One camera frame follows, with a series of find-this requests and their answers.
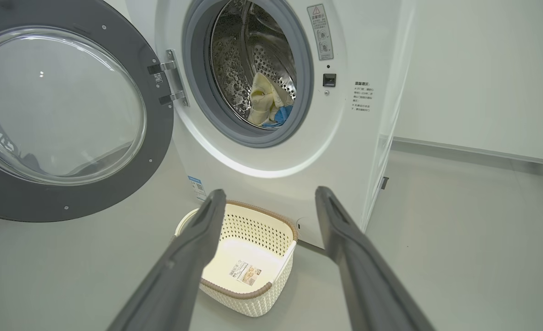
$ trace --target label in basket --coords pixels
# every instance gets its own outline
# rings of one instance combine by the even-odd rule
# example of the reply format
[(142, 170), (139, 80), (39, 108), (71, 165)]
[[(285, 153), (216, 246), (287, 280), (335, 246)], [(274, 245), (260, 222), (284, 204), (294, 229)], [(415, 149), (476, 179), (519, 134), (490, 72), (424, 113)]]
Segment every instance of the label in basket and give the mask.
[(229, 276), (249, 286), (253, 286), (259, 274), (261, 274), (261, 269), (255, 268), (252, 264), (242, 260), (236, 262), (231, 272), (229, 272)]

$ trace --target white washing machine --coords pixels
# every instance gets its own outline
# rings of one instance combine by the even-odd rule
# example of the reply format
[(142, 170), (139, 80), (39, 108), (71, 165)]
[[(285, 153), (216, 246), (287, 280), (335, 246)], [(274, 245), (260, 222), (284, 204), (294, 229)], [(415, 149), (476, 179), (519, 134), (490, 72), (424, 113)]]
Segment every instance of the white washing machine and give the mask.
[[(223, 188), (322, 247), (314, 191), (328, 186), (365, 230), (410, 61), (413, 0), (127, 7), (136, 29), (101, 0), (0, 2), (0, 218), (107, 209), (147, 182), (173, 138), (189, 182), (171, 190), (204, 199)], [(276, 109), (285, 121), (273, 107), (250, 120), (257, 73), (289, 105)]]

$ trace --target gray rubber seal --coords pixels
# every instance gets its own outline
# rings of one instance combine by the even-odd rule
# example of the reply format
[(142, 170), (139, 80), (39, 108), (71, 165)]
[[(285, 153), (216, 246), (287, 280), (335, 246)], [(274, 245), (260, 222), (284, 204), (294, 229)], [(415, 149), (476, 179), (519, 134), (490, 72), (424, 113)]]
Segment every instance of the gray rubber seal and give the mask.
[(292, 49), (298, 97), (288, 120), (277, 130), (263, 130), (238, 119), (229, 111), (215, 86), (210, 68), (210, 32), (227, 0), (195, 0), (186, 16), (183, 31), (183, 59), (186, 77), (198, 106), (225, 136), (248, 147), (271, 147), (298, 130), (308, 112), (314, 91), (313, 60), (305, 32), (292, 8), (284, 0), (252, 0), (280, 25)]
[(143, 97), (146, 134), (137, 155), (120, 171), (98, 182), (78, 186), (39, 184), (0, 169), (0, 218), (54, 222), (115, 205), (151, 178), (169, 148), (173, 112), (158, 101), (169, 91), (169, 84), (164, 80), (157, 88), (147, 69), (158, 57), (135, 27), (102, 0), (0, 0), (0, 32), (28, 26), (79, 34), (118, 59)]

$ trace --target laundry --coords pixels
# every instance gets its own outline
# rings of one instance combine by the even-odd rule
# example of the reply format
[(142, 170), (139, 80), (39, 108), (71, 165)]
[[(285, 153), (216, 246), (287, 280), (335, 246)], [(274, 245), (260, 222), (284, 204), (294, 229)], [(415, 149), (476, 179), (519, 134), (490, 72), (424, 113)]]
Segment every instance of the laundry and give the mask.
[(251, 109), (247, 120), (256, 126), (280, 126), (292, 111), (293, 101), (288, 92), (261, 73), (253, 77), (250, 100)]

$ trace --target blue cloth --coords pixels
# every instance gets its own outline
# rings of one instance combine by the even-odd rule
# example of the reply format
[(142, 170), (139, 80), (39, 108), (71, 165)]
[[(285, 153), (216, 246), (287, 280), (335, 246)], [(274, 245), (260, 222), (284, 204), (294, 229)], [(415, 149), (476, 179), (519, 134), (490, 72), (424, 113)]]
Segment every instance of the blue cloth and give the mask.
[(290, 112), (292, 112), (292, 105), (281, 107), (278, 109), (276, 117), (274, 117), (274, 121), (276, 121), (275, 123), (263, 123), (261, 126), (264, 128), (274, 128), (276, 126), (280, 126), (286, 122), (288, 116), (290, 116)]

